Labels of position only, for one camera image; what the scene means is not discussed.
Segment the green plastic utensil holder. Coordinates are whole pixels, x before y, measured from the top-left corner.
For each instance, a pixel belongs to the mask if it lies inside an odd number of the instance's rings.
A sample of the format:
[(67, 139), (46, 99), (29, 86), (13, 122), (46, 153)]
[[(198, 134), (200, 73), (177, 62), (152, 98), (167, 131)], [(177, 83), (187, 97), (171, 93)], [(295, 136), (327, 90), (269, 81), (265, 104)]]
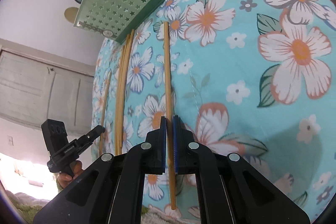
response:
[(82, 0), (73, 26), (122, 44), (164, 0)]

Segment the white wooden door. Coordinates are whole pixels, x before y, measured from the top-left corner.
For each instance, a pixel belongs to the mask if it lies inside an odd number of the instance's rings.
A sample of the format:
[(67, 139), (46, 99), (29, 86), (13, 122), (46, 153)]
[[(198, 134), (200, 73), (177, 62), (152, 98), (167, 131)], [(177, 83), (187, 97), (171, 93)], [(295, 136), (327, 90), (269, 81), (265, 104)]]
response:
[(1, 118), (39, 129), (63, 121), (71, 135), (91, 128), (95, 68), (1, 40)]

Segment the floral blue tablecloth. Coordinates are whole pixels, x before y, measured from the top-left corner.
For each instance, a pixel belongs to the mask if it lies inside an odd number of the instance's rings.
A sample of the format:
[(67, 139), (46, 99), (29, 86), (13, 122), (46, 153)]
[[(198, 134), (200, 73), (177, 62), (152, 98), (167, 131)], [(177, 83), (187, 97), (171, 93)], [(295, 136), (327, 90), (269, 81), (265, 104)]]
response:
[(135, 30), (122, 151), (166, 112), (197, 142), (236, 152), (317, 219), (335, 195), (335, 5), (331, 0), (165, 0)]

